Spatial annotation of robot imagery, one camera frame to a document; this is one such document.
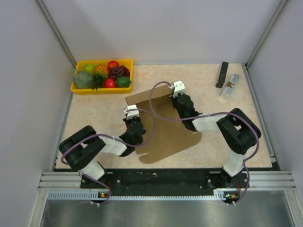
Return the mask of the brown cardboard box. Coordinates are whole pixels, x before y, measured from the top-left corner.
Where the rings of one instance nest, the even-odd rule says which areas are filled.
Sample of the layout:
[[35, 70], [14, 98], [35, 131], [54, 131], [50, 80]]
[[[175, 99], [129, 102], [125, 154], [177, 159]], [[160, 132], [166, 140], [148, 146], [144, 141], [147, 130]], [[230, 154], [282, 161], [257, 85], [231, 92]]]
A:
[[[149, 105], [150, 92], [151, 90], [147, 90], [125, 98], [128, 105], [136, 105], [137, 108], [149, 111], [156, 120], [153, 137], [146, 145], [135, 149], [138, 155], [142, 155], [139, 160], [144, 164], [153, 164], [175, 155], [197, 145], [202, 139], [202, 133], [186, 129], [180, 121], [168, 122], [155, 116]], [[171, 90], [167, 85], [155, 88], [151, 99], [152, 106], [155, 112], [163, 118], [177, 119], [179, 115], [173, 108], [169, 98], [170, 93]], [[146, 141], [153, 130], [153, 120], [149, 114], [142, 111], [140, 111], [140, 118], [146, 129], [146, 133], [143, 135], [143, 139]]]

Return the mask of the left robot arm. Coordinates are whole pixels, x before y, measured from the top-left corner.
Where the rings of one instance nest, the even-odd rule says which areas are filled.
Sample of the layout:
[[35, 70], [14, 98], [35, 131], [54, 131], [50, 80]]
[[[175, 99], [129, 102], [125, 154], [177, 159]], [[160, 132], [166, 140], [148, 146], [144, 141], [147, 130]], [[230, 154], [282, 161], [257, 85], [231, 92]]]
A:
[[106, 170], [95, 160], [98, 153], [126, 157], [135, 151], [135, 146], [143, 143], [146, 130], [140, 117], [124, 118], [123, 121], [126, 124], [126, 132], [119, 137], [92, 137], [97, 135], [97, 132], [88, 125], [59, 145], [59, 151], [67, 165], [73, 171], [90, 176], [96, 187], [103, 187], [107, 183]]

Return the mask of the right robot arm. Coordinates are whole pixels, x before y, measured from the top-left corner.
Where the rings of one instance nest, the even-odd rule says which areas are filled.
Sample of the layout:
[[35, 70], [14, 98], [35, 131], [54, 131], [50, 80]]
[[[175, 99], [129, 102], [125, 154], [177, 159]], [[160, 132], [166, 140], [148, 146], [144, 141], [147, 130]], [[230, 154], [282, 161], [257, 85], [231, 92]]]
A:
[[257, 146], [261, 137], [260, 129], [239, 108], [230, 112], [203, 115], [194, 108], [190, 96], [170, 96], [183, 125], [190, 131], [220, 131], [230, 152], [218, 175], [208, 177], [212, 189], [233, 187], [241, 175], [248, 154]]

